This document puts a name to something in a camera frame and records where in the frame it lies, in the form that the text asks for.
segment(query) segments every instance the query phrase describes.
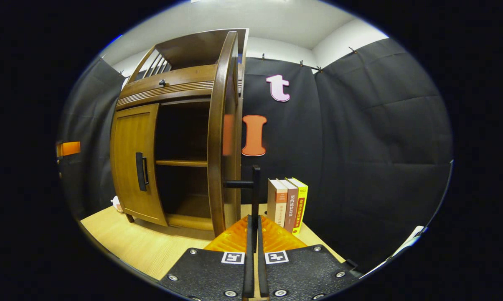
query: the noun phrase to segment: yellow book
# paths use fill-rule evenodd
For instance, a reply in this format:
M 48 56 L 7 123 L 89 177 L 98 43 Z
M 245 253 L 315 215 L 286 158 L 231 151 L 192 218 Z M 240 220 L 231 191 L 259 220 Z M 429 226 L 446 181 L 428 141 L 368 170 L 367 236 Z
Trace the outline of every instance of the yellow book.
M 298 187 L 298 205 L 296 211 L 296 219 L 294 220 L 294 228 L 292 229 L 293 234 L 298 234 L 302 226 L 303 214 L 305 213 L 305 204 L 307 204 L 307 189 L 309 187 L 295 178 L 285 179 L 292 183 L 294 186 Z

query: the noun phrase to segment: cabinet leg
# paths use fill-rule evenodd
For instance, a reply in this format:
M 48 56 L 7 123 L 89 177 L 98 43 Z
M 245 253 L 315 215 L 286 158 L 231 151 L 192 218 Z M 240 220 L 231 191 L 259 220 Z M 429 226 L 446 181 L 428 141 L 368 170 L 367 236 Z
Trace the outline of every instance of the cabinet leg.
M 127 221 L 129 221 L 129 223 L 135 222 L 135 219 L 133 218 L 132 215 L 126 213 L 125 216 L 127 217 Z

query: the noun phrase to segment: wooden cabinet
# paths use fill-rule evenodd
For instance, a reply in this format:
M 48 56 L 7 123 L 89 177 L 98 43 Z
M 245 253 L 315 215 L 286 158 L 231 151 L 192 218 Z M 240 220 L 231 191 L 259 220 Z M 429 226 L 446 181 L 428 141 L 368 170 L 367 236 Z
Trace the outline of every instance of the wooden cabinet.
M 248 29 L 223 29 L 157 44 L 129 78 L 110 149 L 114 186 L 130 222 L 219 235 L 240 218 L 240 192 L 223 183 L 240 179 L 247 35 Z

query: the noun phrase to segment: small stuffed toy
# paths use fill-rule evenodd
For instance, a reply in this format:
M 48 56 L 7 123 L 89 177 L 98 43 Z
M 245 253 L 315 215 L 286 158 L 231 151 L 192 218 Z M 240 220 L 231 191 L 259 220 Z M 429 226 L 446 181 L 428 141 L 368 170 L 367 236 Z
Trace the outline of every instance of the small stuffed toy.
M 122 206 L 120 206 L 119 201 L 118 201 L 118 196 L 115 196 L 112 200 L 110 200 L 112 204 L 114 205 L 114 208 L 118 210 L 118 212 L 123 213 Z

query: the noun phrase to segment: book spine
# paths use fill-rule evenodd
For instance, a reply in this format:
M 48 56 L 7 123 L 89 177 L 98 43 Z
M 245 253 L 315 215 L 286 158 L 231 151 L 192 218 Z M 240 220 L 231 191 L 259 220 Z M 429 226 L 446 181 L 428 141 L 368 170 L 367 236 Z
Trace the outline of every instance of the book spine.
M 300 187 L 298 191 L 298 205 L 296 210 L 296 219 L 294 221 L 294 228 L 292 230 L 293 234 L 299 234 L 300 232 L 306 202 L 307 202 L 307 186 Z
M 298 198 L 298 189 L 290 189 L 287 194 L 287 207 L 285 215 L 285 230 L 292 233 L 294 228 L 294 217 L 296 216 L 296 200 Z
M 287 193 L 276 192 L 276 217 L 274 222 L 281 227 L 285 225 L 285 210 L 287 207 Z

